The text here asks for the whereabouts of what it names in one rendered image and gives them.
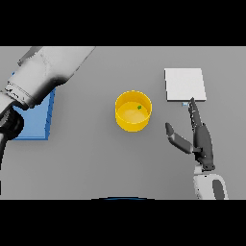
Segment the right robot hand dark grey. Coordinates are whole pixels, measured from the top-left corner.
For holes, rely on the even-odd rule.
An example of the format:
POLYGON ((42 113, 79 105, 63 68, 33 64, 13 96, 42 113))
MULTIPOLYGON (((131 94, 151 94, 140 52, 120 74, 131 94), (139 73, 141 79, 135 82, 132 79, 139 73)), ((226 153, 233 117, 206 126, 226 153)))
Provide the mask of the right robot hand dark grey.
POLYGON ((202 165, 203 171, 215 169, 213 162, 212 141, 207 125, 201 120, 195 99, 189 101, 188 112, 193 132, 193 142, 189 142, 181 135, 178 135, 171 124, 165 123, 165 130, 168 141, 186 154, 193 154, 195 160, 202 165))

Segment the pale square measuring scale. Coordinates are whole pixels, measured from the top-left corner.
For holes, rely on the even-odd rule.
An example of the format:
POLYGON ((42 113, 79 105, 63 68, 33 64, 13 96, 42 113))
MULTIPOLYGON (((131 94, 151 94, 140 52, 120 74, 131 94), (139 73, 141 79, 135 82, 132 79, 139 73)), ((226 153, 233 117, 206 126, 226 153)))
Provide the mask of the pale square measuring scale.
POLYGON ((164 82, 167 102, 207 101, 201 68, 165 68, 164 82))

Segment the yellow bowl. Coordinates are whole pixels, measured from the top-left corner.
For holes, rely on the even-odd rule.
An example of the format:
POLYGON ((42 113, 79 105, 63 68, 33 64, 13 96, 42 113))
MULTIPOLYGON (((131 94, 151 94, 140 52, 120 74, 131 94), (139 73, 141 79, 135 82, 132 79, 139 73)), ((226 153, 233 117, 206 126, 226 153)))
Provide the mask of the yellow bowl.
POLYGON ((152 102, 138 90, 128 90, 115 100, 115 122, 126 132, 142 131, 149 123, 152 114, 152 102))

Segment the blue tray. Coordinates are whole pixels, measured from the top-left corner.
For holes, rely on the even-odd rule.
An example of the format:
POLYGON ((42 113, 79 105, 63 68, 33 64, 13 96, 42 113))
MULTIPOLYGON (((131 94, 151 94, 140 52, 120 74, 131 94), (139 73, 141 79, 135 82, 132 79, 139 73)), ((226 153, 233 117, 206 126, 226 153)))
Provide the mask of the blue tray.
POLYGON ((47 140, 50 135, 51 118, 55 98, 53 90, 33 109, 14 107, 24 118, 24 128, 15 140, 47 140))

